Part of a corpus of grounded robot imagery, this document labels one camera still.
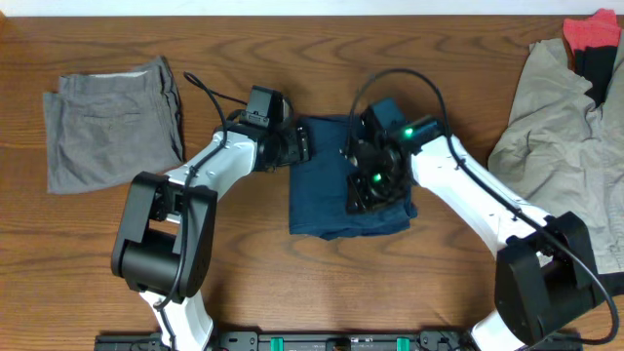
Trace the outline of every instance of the folded blue shirt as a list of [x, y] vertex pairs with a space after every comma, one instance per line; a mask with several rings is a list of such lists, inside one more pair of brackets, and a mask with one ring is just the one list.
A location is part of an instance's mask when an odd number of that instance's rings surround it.
[[310, 161], [291, 166], [290, 231], [325, 240], [394, 234], [410, 228], [416, 208], [405, 201], [367, 214], [347, 214], [347, 176], [357, 169], [339, 152], [347, 138], [347, 117], [305, 117]]

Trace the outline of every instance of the gray pants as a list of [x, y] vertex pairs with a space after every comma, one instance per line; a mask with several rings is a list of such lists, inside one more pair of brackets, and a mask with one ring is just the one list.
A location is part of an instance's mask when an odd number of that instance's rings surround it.
[[98, 190], [182, 161], [177, 86], [162, 58], [130, 73], [60, 77], [44, 110], [51, 193]]
[[624, 37], [606, 102], [567, 69], [561, 39], [531, 45], [489, 170], [531, 203], [587, 224], [601, 274], [624, 271]]

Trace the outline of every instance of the black cloth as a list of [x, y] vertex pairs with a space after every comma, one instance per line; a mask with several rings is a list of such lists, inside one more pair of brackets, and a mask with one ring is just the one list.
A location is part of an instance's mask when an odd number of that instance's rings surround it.
[[592, 88], [585, 93], [596, 106], [606, 101], [606, 88], [613, 75], [613, 64], [617, 47], [603, 46], [574, 51], [574, 73], [592, 82]]

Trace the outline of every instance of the green clamp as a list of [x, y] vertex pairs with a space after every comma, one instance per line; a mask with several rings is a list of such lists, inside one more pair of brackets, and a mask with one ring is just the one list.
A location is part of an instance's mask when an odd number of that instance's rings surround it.
[[406, 337], [398, 337], [397, 351], [410, 351], [410, 340]]
[[281, 337], [271, 337], [271, 351], [284, 351], [284, 339]]

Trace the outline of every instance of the wood grain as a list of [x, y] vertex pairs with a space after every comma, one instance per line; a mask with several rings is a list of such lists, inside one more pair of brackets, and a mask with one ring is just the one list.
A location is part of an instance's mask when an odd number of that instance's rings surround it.
[[[218, 118], [189, 70], [247, 98], [278, 89], [302, 113], [345, 113], [368, 74], [421, 70], [441, 88], [466, 148], [484, 162], [505, 129], [527, 45], [561, 36], [563, 18], [10, 19], [0, 47], [0, 349], [87, 350], [101, 332], [157, 328], [149, 307], [113, 277], [110, 252], [127, 185], [46, 193], [42, 94], [68, 73], [125, 71], [168, 58], [192, 156]], [[417, 118], [431, 93], [409, 78], [380, 81], [367, 101], [394, 96]], [[224, 103], [224, 109], [234, 105]], [[217, 210], [213, 262], [202, 287], [225, 325], [265, 331], [387, 331], [470, 327], [493, 308], [494, 263], [443, 202], [414, 188], [419, 217], [400, 234], [324, 242], [290, 236], [288, 170], [254, 174]], [[624, 299], [617, 298], [620, 307]], [[575, 321], [608, 331], [602, 306]], [[624, 348], [624, 337], [602, 350]]]

